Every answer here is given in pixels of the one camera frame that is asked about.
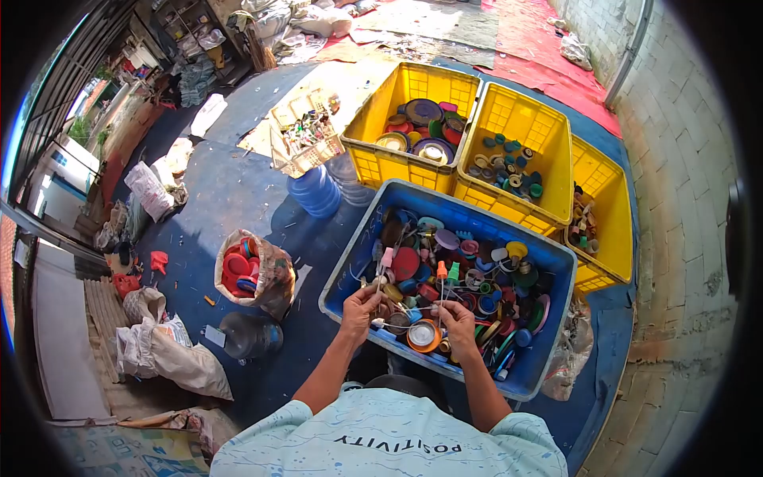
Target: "water gallon jug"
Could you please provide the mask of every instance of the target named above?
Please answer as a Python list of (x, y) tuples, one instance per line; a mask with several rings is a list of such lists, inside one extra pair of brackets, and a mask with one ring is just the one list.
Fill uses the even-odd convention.
[(299, 179), (288, 177), (286, 189), (315, 218), (332, 216), (342, 202), (342, 194), (323, 164), (310, 169)]

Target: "window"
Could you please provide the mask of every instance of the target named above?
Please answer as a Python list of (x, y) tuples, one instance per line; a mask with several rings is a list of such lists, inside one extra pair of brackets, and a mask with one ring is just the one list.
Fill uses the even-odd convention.
[(53, 152), (50, 153), (50, 157), (53, 157), (53, 160), (59, 163), (61, 166), (66, 167), (66, 158), (58, 150), (54, 149)]

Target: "yellow plastic crate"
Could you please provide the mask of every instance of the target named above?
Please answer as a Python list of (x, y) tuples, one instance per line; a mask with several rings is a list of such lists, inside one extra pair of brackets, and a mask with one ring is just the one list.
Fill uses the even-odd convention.
[(411, 99), (427, 98), (434, 102), (458, 105), (458, 113), (472, 120), (482, 80), (440, 66), (400, 63), (379, 86), (345, 129), (340, 140), (353, 158), (359, 181), (379, 189), (387, 179), (403, 179), (432, 190), (449, 194), (456, 182), (458, 164), (466, 134), (459, 144), (452, 164), (443, 166), (409, 153), (374, 144), (387, 126), (387, 118), (398, 113), (398, 106)]
[[(488, 149), (485, 136), (501, 133), (535, 152), (524, 169), (540, 172), (543, 194), (538, 205), (466, 173), (477, 154), (506, 154)], [(453, 197), (477, 205), (542, 235), (567, 227), (572, 219), (572, 158), (569, 121), (559, 111), (497, 83), (485, 84), (477, 116), (468, 132)]]
[(564, 231), (565, 245), (578, 255), (575, 286), (583, 293), (612, 285), (630, 283), (633, 270), (633, 226), (630, 197), (623, 168), (601, 151), (572, 136), (572, 176), (583, 188), (584, 198), (592, 198), (596, 217), (596, 258), (573, 247)]

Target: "plastic debris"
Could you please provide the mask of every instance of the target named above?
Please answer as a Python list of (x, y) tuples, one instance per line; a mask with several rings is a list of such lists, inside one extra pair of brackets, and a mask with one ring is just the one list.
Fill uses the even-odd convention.
[(161, 250), (154, 250), (151, 252), (151, 269), (159, 270), (163, 275), (167, 274), (164, 270), (164, 265), (169, 263), (169, 257)]

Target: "dark plastic jug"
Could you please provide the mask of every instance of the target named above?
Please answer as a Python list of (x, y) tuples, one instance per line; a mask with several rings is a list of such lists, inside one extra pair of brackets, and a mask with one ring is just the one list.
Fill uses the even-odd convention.
[(315, 218), (327, 218), (339, 209), (342, 194), (326, 166), (310, 169), (299, 179), (289, 177), (286, 180), (288, 193)]
[(223, 317), (220, 331), (225, 333), (225, 352), (240, 362), (275, 353), (284, 342), (281, 327), (269, 316), (233, 311)]

